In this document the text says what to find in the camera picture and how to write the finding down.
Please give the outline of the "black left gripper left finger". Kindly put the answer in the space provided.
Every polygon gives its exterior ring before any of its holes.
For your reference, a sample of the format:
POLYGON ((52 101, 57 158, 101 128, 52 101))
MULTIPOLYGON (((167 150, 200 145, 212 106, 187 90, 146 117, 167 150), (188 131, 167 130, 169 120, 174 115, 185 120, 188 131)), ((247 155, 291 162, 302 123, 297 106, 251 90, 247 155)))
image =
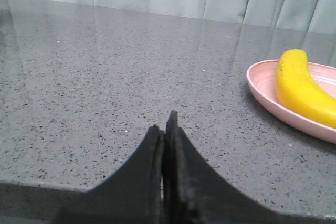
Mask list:
POLYGON ((57 223, 160 223, 164 133, 149 127, 131 157, 107 180, 61 207, 57 223))

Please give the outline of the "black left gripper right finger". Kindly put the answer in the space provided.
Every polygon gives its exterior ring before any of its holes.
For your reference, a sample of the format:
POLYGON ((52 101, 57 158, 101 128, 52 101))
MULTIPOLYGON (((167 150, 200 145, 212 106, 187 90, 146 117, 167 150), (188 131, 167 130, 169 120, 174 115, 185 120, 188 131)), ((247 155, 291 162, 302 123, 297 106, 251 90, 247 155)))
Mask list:
POLYGON ((171 111, 163 159, 169 223, 272 223, 271 211, 221 178, 202 158, 171 111))

